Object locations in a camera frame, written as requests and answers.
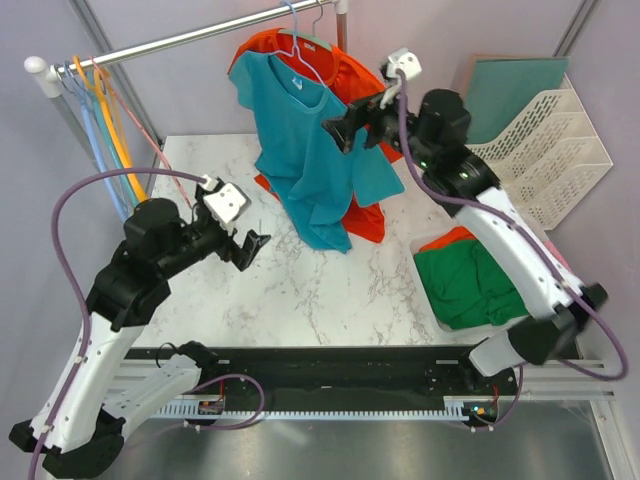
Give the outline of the light blue wire hanger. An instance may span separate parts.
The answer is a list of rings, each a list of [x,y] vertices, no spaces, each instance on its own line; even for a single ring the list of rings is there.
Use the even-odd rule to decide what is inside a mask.
[[[318,1],[316,1],[316,4],[320,7],[321,13],[323,14],[323,6]],[[303,54],[303,47],[307,44],[310,45],[309,49],[312,51],[322,49],[326,50],[329,54],[332,54],[331,45],[313,35],[315,33],[315,24],[322,18],[322,14],[312,22],[312,35],[301,34],[298,28],[298,14],[296,13],[296,9],[293,4],[290,1],[280,1],[279,5],[286,7],[294,19],[293,28],[283,30],[283,33],[291,37],[291,48],[289,50],[275,50],[271,53],[271,56],[282,55],[288,59],[293,59],[294,64],[291,65],[291,68],[297,75],[301,76],[303,73],[311,73],[315,78],[315,81],[323,88],[327,89],[328,85],[325,82],[324,77],[317,71],[313,63],[309,63],[307,61],[306,56]]]

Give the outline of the teal t shirt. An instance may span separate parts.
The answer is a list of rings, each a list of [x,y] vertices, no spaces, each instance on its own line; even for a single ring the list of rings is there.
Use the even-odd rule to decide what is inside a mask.
[[[378,147],[342,154],[321,122],[342,116],[345,105],[278,57],[247,51],[229,78],[254,114],[262,147],[255,167],[300,238],[316,250],[348,252],[343,217],[353,202],[368,207],[403,193],[394,168]]]

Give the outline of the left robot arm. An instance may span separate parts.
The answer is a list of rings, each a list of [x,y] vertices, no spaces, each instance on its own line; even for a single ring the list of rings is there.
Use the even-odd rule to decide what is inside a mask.
[[[183,393],[208,393],[219,382],[214,355],[191,341],[137,385],[109,397],[121,361],[169,297],[169,281],[211,254],[246,270],[269,236],[249,231],[243,245],[203,203],[190,223],[166,198],[140,204],[124,224],[125,238],[96,275],[84,299],[89,326],[41,412],[12,427],[9,439],[33,453],[56,479],[91,479],[105,472],[126,440]]]

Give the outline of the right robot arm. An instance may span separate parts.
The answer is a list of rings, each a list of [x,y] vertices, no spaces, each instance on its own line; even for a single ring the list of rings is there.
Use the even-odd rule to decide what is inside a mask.
[[[418,114],[408,112],[402,96],[388,106],[382,100],[382,94],[356,100],[321,125],[344,154],[379,143],[401,152],[419,187],[475,235],[528,312],[466,354],[460,386],[481,393],[506,369],[557,358],[606,303],[604,287],[567,270],[515,211],[498,177],[466,145],[471,115],[457,92],[427,92]]]

